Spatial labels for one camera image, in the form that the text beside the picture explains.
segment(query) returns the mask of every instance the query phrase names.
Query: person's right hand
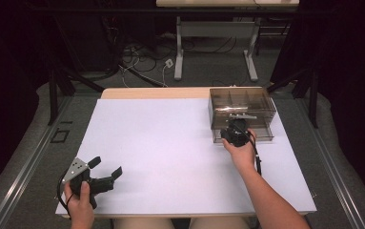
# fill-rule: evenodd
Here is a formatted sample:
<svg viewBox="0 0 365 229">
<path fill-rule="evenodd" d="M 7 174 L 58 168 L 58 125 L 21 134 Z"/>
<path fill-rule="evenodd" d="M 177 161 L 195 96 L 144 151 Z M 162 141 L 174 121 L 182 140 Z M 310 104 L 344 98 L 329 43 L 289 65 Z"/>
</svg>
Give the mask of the person's right hand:
<svg viewBox="0 0 365 229">
<path fill-rule="evenodd" d="M 64 186 L 64 195 L 71 215 L 71 229 L 92 228 L 94 215 L 90 204 L 90 185 L 82 181 L 80 196 L 72 193 L 70 183 Z"/>
<path fill-rule="evenodd" d="M 253 130 L 248 129 L 248 131 L 252 134 L 251 140 L 255 142 L 256 134 Z M 230 153 L 232 156 L 233 164 L 235 168 L 238 170 L 240 174 L 244 171 L 255 170 L 254 167 L 254 149 L 253 145 L 248 142 L 247 144 L 241 147 L 235 147 L 230 144 L 225 138 L 222 138 L 224 148 Z"/>
</svg>

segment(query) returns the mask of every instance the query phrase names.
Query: table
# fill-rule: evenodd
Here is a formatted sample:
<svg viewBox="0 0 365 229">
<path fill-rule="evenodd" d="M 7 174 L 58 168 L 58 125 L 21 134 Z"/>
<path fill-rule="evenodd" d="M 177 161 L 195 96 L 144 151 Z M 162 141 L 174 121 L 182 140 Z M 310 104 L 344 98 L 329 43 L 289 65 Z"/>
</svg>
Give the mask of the table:
<svg viewBox="0 0 365 229">
<path fill-rule="evenodd" d="M 254 216 L 229 153 L 213 143 L 209 88 L 107 89 L 77 157 L 101 156 L 91 177 L 123 175 L 95 197 L 97 218 Z M 301 214 L 316 211 L 279 114 L 257 144 L 263 177 Z M 67 212 L 59 205 L 57 215 Z"/>
<path fill-rule="evenodd" d="M 272 8 L 279 10 L 294 10 L 299 0 L 157 0 L 157 7 L 167 8 Z M 260 18 L 253 22 L 182 22 L 176 17 L 176 61 L 174 79 L 182 79 L 183 36 L 206 37 L 250 37 L 250 46 L 244 51 L 244 56 L 252 81 L 258 77 L 253 64 L 253 49 L 258 36 Z"/>
</svg>

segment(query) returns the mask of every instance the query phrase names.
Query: person's left hand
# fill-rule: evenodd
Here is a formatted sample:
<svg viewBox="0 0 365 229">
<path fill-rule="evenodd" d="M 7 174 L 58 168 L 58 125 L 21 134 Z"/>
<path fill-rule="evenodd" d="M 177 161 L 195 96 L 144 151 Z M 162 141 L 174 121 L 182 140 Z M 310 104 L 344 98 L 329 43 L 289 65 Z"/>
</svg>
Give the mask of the person's left hand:
<svg viewBox="0 0 365 229">
<path fill-rule="evenodd" d="M 71 229 L 91 229 L 94 215 L 90 204 L 90 185 L 83 181 L 81 185 L 80 197 L 72 193 L 70 183 L 64 186 L 67 206 L 71 215 Z"/>
</svg>

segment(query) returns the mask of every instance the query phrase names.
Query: metal bracket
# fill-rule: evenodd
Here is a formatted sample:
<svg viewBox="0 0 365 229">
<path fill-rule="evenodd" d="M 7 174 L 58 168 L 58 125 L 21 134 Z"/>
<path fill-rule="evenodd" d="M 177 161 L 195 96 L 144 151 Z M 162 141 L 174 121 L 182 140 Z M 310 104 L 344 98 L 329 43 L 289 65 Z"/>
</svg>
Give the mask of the metal bracket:
<svg viewBox="0 0 365 229">
<path fill-rule="evenodd" d="M 62 183 L 67 183 L 68 181 L 72 180 L 74 177 L 77 177 L 79 174 L 88 170 L 89 168 L 90 166 L 88 165 L 88 163 L 76 157 L 66 175 L 64 176 Z"/>
</svg>

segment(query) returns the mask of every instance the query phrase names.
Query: transparent container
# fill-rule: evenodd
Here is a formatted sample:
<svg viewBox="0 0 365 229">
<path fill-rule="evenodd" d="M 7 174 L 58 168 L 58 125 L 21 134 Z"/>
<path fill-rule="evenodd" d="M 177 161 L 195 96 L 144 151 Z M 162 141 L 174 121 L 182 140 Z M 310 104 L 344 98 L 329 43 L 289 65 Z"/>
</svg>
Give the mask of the transparent container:
<svg viewBox="0 0 365 229">
<path fill-rule="evenodd" d="M 231 118 L 244 118 L 247 127 L 256 132 L 256 140 L 271 141 L 270 124 L 276 108 L 268 92 L 261 87 L 212 88 L 209 115 L 213 142 L 220 143 L 220 130 L 226 129 Z"/>
</svg>

